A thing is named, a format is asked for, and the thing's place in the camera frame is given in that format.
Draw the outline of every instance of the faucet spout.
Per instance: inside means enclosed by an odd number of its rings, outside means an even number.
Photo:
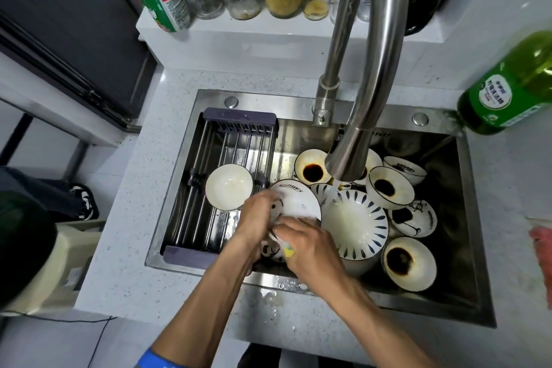
[[[326,70],[319,79],[313,125],[329,127],[340,86],[339,71],[361,0],[340,0]],[[360,179],[383,107],[397,71],[406,27],[408,0],[371,0],[364,72],[343,139],[326,158],[326,169],[340,181]]]

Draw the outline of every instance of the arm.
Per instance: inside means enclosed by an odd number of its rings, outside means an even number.
[[[245,202],[236,233],[151,346],[154,353],[189,368],[211,365],[239,288],[259,258],[275,196],[263,191]]]
[[[360,283],[346,274],[329,232],[290,217],[280,218],[275,231],[295,251],[286,260],[289,269],[341,317],[376,366],[436,366],[406,332],[383,314]]]

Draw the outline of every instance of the bottle label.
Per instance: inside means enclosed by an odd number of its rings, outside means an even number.
[[[493,127],[509,127],[546,105],[516,83],[504,62],[468,91],[475,112]]]
[[[185,0],[142,0],[142,3],[162,30],[176,32],[190,25]]]

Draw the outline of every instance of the green bottle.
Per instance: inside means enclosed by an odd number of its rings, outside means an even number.
[[[552,31],[521,41],[458,99],[458,114],[478,134],[496,134],[552,103]]]

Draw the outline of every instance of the forearm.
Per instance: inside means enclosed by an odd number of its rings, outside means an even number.
[[[344,281],[328,304],[349,326],[380,368],[429,368],[436,365],[418,345],[386,317],[353,279]]]
[[[251,266],[252,248],[235,235],[152,345],[159,356],[190,368],[211,365]]]

